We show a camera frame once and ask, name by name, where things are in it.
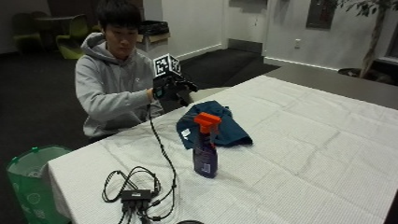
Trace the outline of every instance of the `white tablecloth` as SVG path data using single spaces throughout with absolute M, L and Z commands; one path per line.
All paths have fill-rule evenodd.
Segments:
M 208 179 L 176 132 L 188 108 L 155 119 L 178 172 L 176 209 L 161 223 L 383 223 L 398 187 L 395 110 L 265 76 L 206 100 L 230 107 L 254 145 L 218 147 L 218 175 Z M 162 196 L 173 173 L 149 122 L 48 163 L 59 209 L 73 223 L 119 223 L 121 203 L 104 202 L 104 182 L 137 165 L 157 174 Z M 113 195 L 121 184 L 112 182 Z M 149 215 L 169 207 L 170 198 Z

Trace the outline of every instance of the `hood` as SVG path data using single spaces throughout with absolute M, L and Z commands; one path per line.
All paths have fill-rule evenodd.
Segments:
M 89 34 L 89 36 L 84 41 L 84 44 L 81 45 L 81 48 L 84 53 L 88 56 L 97 58 L 103 61 L 108 61 L 111 63 L 128 63 L 133 60 L 133 57 L 137 54 L 137 50 L 133 49 L 125 61 L 115 58 L 111 52 L 105 48 L 105 39 L 103 33 Z

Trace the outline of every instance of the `green trash bin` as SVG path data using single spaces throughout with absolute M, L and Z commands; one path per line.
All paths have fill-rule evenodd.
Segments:
M 69 151 L 60 146 L 35 147 L 9 163 L 9 181 L 29 224 L 69 222 L 56 210 L 51 184 L 41 178 L 48 161 Z

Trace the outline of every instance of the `gray hoodie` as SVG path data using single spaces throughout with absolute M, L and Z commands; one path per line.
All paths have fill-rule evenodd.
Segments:
M 148 121 L 147 89 L 153 87 L 151 60 L 135 49 L 125 61 L 105 49 L 104 35 L 91 34 L 83 44 L 85 56 L 76 63 L 76 95 L 88 114 L 88 137 L 113 134 Z M 152 103 L 152 117 L 162 112 Z

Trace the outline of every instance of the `orange spray nozzle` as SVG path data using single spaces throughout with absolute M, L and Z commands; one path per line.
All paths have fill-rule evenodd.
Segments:
M 221 118 L 205 112 L 201 112 L 196 116 L 194 122 L 200 125 L 201 133 L 209 133 L 212 130 L 217 132 L 217 126 L 221 123 Z

